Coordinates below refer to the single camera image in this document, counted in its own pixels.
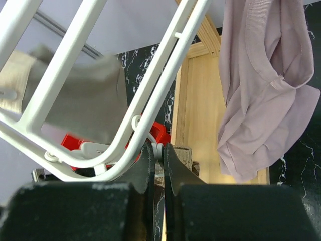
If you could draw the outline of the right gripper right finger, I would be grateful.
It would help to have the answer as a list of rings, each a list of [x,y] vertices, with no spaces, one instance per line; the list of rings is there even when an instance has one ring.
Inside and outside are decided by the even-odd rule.
[[[164,148],[167,240],[318,240],[299,195],[275,185],[207,184]]]

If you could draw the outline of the white clip hanger frame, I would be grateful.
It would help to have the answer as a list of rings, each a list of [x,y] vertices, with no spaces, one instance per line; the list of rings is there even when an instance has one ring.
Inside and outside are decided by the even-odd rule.
[[[1,138],[65,182],[111,181],[136,160],[210,1],[181,1],[131,103],[124,71],[114,56],[89,66],[75,61],[105,1],[83,1],[50,63],[34,60],[18,101],[19,119],[1,112]],[[76,155],[43,135],[60,124],[90,144],[107,144],[90,157]]]

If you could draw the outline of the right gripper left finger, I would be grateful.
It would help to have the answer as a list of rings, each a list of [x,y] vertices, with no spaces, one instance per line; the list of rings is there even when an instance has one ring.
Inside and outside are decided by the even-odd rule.
[[[23,185],[1,213],[1,240],[152,240],[153,150],[107,182]]]

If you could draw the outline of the white hanger clip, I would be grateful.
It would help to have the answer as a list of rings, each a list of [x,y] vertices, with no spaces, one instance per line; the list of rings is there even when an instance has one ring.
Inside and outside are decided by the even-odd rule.
[[[140,119],[141,119],[140,115],[135,115],[131,121],[131,126],[132,126],[132,129],[134,132],[136,131],[136,128],[138,126]],[[154,157],[157,158],[156,165],[155,165],[155,177],[156,178],[163,178],[164,171],[163,171],[163,169],[159,163],[159,160],[158,160],[159,157],[161,156],[161,150],[162,150],[163,145],[159,144],[156,141],[156,138],[151,133],[148,133],[147,139],[151,142]]]

